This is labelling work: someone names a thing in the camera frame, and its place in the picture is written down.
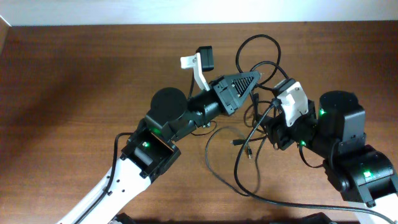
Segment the wire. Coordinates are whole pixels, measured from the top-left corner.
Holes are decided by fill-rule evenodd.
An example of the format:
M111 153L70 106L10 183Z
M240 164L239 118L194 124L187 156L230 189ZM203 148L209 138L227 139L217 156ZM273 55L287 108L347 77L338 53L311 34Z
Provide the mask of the wire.
M195 84L195 78L194 78L193 73L192 73L191 87L189 88L188 100L192 97L193 85L194 84Z
M97 200L81 215L81 217L75 222L75 224L79 224L83 221L88 214L104 199L105 195L108 194L108 190L111 188L112 181L114 178L114 173L116 170L116 161L118 160L118 142L121 136L132 135L133 133L120 133L114 139L114 147L113 147L113 160L112 160L112 168L111 175L109 176L108 184L106 185L103 193L97 198Z
M270 36L268 36L268 35L265 35L265 34L258 34L258 35L254 35L254 36L252 36L252 37L249 37L247 40L245 40L245 41L241 44L241 46L239 47L238 51L236 52L236 56L235 56L235 65L236 65L236 68L238 69L238 71L239 71L240 73L243 73L243 71L242 71L242 69L241 69L241 66L240 66L240 64L239 64L239 57L240 57L240 55L241 55L242 49L243 49L244 46L245 46L246 44L248 44L250 41L252 41L252 40L254 40L254 39L256 39L256 38L259 38L259 37L263 37L263 38L265 38L265 39L268 39L268 40L272 41L272 42L275 44L275 46L276 46L277 49L278 49L278 58L277 58L277 60L276 60L276 64L279 65L280 56L282 55L282 51L280 50L280 46L279 46L278 41L276 41L274 38L272 38L272 37L270 37ZM263 85L263 84L267 83L267 82L275 75L276 71L277 71L277 68L275 68L274 71L272 72L272 74L271 74L265 81L261 82L260 85Z
M267 101L267 100L261 100L261 101L258 101L257 103L260 104L260 103L271 103L271 102L270 102L270 101ZM247 121L249 110L250 110L250 108L252 108L253 106L254 106L254 104L250 105L250 106L246 109L246 111L244 112L244 114L243 114L243 123L244 123L244 125L246 125L246 127L248 127L248 128L252 128L252 127L253 127L253 123L254 123L254 118L253 118L253 120L252 120L252 125L251 125L251 126L248 125L248 121ZM264 131L262 131L262 130L260 130L260 129L257 129L257 131L260 132L260 133L262 133L262 134L266 134Z
M307 165L307 166L309 166L309 167L311 167L311 168L314 168L314 169L323 167L323 164L320 164L320 165L318 165L318 166L311 166L311 165L307 162L307 160L305 160L304 154L303 154L303 146L300 145L300 144L298 145L298 152L300 153L301 160L303 160L303 162L305 163L305 165Z
M211 166L210 166L210 162L209 162L209 158L208 158L208 150L209 150L210 142L211 142L211 140L213 140L213 138L214 138L218 133L220 133L222 130L225 130L225 129L231 130L231 131L235 132L236 134L238 134L241 138L244 138L244 134L243 134L238 128L235 128L235 127L232 127L232 126L225 126L225 127L222 127L222 128L220 128L220 129L218 129L217 131L215 131L215 132L210 136L209 140L208 140L207 143L206 143L206 147L205 147L205 162L206 162L207 169L209 169L210 172L211 172L219 181L221 181L222 183L224 183L225 185L227 185L227 186L228 186L230 189L232 189L234 192L236 192L237 194L240 194L240 195L242 195L242 196L244 196L244 197L248 197L249 195L241 193L238 189L236 189L234 186L232 186L230 183L228 183L226 180L224 180L220 175L218 175L218 174L211 168Z
M271 91L271 92L274 91L273 88L265 87L265 86L262 86L262 85L259 85L259 84L255 84L254 87L255 88L260 88L260 89L263 89L263 90L268 90L268 91Z
M275 63L275 62L271 62L271 61L262 61L262 62L257 63L255 66L253 66L253 67L250 69L250 72L255 71L255 69L256 69L257 67L259 67L260 65L273 65L273 66L275 66L275 69L276 69L276 70L279 70L279 71L281 72L281 74L283 74L283 76L284 76L285 78L289 78L289 76L287 76L286 72L282 69L281 66L279 66L279 64L277 64L277 63Z
M370 214L370 215L375 215L377 217L380 217L380 218L384 219L385 221L387 221L390 224L395 224L391 219L389 219L385 215L377 213L377 212L374 212L372 210L367 210L367 209L363 209L363 208L353 208L353 207L331 206L331 205L314 205L314 204L280 202L280 201L275 201L275 200L266 199L264 197L260 197L260 196L258 196L256 194L251 193L248 189L246 189L242 185L242 183L240 183L239 178L238 178L239 161L240 161L240 158L242 156L243 149L246 147L246 145L248 144L249 140L253 136L254 132L259 127L259 124L261 123L261 121L267 116L267 113L270 112L270 110L273 107L274 107L274 105L271 104L268 107L268 109L266 109L266 112L264 112L264 114L261 116L261 118L260 118L259 122L256 124L256 126L253 127L253 129L251 130L250 134L247 136L244 144L241 146L241 149L238 152L238 156L236 158L235 167L234 167L234 178L235 178L235 181L236 181L237 185L239 186L239 188L241 190L243 190L245 193L247 193L249 196L251 196L254 199L257 199L257 200L259 200L261 202L270 203L270 204L273 204L273 205L280 205L280 206L285 206L285 207L296 207L296 208L311 208L311 209L325 209L325 210L341 210L341 211L349 211L349 212L361 212L361 213L367 213L367 214Z
M259 138L255 138L255 139L250 139L249 142L258 141L258 140L263 140L263 139L266 139L266 138L268 138L268 136L263 136L263 137L259 137ZM244 143L244 139L235 139L235 140L232 140L232 144L233 144L234 146L240 146L240 145L243 145L243 143Z
M265 141L267 140L267 137L268 136L263 137L264 139L261 141L259 149L257 150L257 153L256 153L256 158L254 159L254 164L256 165L256 171L257 171L257 186L253 191L254 194L259 191L260 185L261 185L261 176L260 176L260 168L259 168L259 154L262 149L262 146L264 145Z
M329 155L329 166L332 170L335 169L335 165L333 164L333 157L335 156L335 146L339 142L339 140L336 139L335 143L333 143L333 146L331 147L330 155Z
M205 136L205 135L207 135L207 134L212 133L212 132L217 128L217 121L211 120L210 122L211 122L211 123L215 123L215 126L214 126L214 128L213 128L211 131L209 131L209 132L207 132L207 133L203 133L203 134L191 133L191 135L193 135L193 136Z

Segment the robotic arm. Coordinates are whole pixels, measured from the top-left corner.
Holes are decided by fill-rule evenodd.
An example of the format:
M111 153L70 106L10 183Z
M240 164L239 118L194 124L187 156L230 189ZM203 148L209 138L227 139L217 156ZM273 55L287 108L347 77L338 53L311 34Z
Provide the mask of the robotic arm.
M150 110L122 149L122 155L116 161L114 177L110 169L58 224L108 223L181 155L173 142L198 127L206 126L217 116L230 116L242 107L260 79L260 73L224 75L207 84L202 71L213 69L212 56L211 47L200 47L195 55L181 58L182 68L193 68L195 80L200 83L202 91L186 99L184 93L176 88L159 90L152 98Z
M182 57L181 66L193 69L201 92L186 99L176 88L159 90L137 130L127 133L130 137L121 157L114 155L113 167L57 224L111 221L175 162L181 152L174 142L221 114L231 116L261 77L257 71L244 72L207 83L202 72L214 67L211 47L200 47L195 55ZM314 102L294 79L280 82L273 94L280 101L281 113L266 117L260 125L274 148L285 150L294 142L307 147L325 158L325 173L343 200L398 219L396 172L386 156L365 146L364 110L356 97L342 91L325 93L316 119ZM378 217L360 215L361 223L385 223Z

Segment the cable connector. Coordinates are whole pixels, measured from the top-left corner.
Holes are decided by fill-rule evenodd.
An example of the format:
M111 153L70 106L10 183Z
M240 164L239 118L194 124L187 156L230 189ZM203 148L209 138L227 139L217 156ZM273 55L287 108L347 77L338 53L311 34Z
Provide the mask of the cable connector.
M231 141L231 144L234 146L240 146L243 145L244 141L245 141L244 139L234 139ZM248 154L249 159L253 158L253 152L249 145L246 148L246 153Z
M253 158L253 152L252 152L250 146L248 146L246 152L247 152L247 154L248 154L248 158L249 158L249 159L252 159L252 158Z
M244 139L234 139L231 141L231 144L234 146L240 146L243 145Z
M283 109L282 108L282 101L278 98L273 98L271 100L271 105L274 105L274 108Z

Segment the wooden table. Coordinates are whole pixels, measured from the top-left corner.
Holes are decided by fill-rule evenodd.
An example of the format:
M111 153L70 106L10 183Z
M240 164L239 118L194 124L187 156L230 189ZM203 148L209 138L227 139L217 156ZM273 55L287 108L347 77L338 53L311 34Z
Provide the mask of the wooden table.
M135 130L157 90L172 86L188 93L191 72L180 69L181 56L212 45L215 69L205 74L210 81L236 73L239 45L259 33L279 42L281 66L310 99L318 103L330 90L355 92L366 109L368 143L398 164L398 22L13 27L0 58L0 223L61 219L104 176L115 135ZM261 60L276 60L276 53L271 42L255 40L243 50L241 66L248 70ZM268 76L272 68L259 70ZM269 86L281 78L278 74ZM261 99L270 98L261 92ZM218 125L247 134L243 112L217 118ZM208 137L179 141L176 163L122 212L162 221L276 220L321 212L276 207L232 192L206 169ZM232 138L220 134L209 155L214 169L231 182L239 149L229 143ZM311 164L322 161L309 151L305 155ZM264 197L346 205L323 169L305 166L296 147L275 151L266 144L259 163ZM240 168L253 189L254 161L245 158ZM325 213L355 219L352 213Z

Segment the wood grain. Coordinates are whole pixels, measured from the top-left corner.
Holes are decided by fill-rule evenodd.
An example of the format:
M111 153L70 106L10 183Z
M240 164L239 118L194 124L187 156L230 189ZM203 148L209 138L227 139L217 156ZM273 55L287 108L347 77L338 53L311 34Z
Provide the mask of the wood grain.
M239 45L258 33L278 40L282 67L309 98L317 102L330 90L355 92L366 109L368 143L398 163L398 22L12 27L0 58L0 223L61 219L109 169L115 135L135 130L157 90L172 86L188 93L191 73L180 69L179 57L212 45L210 81L236 73ZM260 60L276 60L276 53L272 43L255 40L243 50L241 66L248 70ZM259 70L266 77L272 68ZM270 86L281 78L278 74ZM261 92L262 99L270 97ZM243 112L219 117L219 126L248 133ZM229 144L232 138L220 134L209 155L214 169L231 182L238 150ZM207 139L179 141L180 158L122 212L177 221L275 220L319 212L235 194L207 171ZM311 164L322 161L305 155ZM259 162L260 195L346 205L323 170L307 168L295 147L282 152L266 144ZM240 169L244 184L254 188L254 161L243 159ZM335 220L355 219L351 213L325 213Z
M0 55L8 33L8 24L0 17Z

